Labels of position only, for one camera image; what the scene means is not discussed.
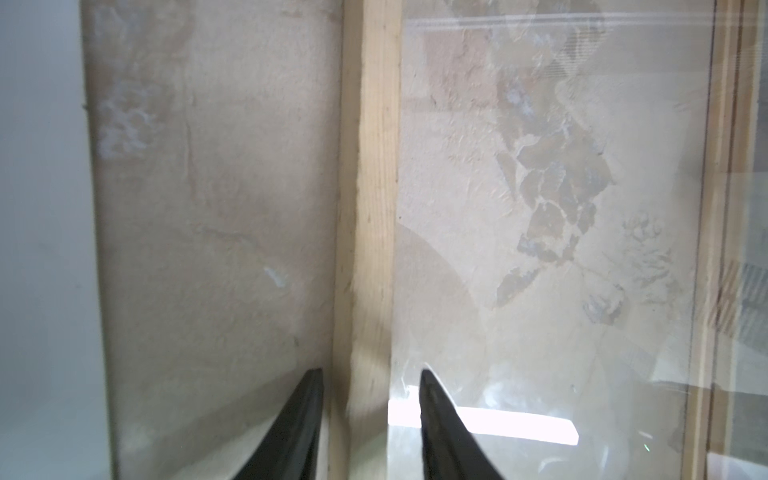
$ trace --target glass pane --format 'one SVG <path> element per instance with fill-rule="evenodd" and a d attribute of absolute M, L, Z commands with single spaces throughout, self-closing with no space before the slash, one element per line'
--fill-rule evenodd
<path fill-rule="evenodd" d="M 704 478 L 718 429 L 735 454 L 761 8 L 406 2 L 389 478 L 422 478 L 423 368 L 506 478 Z"/>

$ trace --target wooden beam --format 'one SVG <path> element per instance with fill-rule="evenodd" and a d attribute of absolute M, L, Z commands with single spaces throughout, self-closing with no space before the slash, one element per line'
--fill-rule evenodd
<path fill-rule="evenodd" d="M 715 395 L 715 380 L 729 383 L 722 372 L 733 366 L 732 340 L 725 340 L 724 333 L 733 331 L 737 316 L 729 286 L 738 290 L 740 269 L 729 265 L 741 258 L 734 258 L 734 253 L 741 251 L 746 237 L 748 192 L 733 183 L 732 174 L 752 171 L 763 35 L 760 5 L 760 0 L 716 3 L 683 450 L 685 480 L 704 480 L 708 443 L 724 445 L 730 437 L 729 396 Z"/>
<path fill-rule="evenodd" d="M 402 0 L 345 0 L 329 478 L 386 478 Z"/>

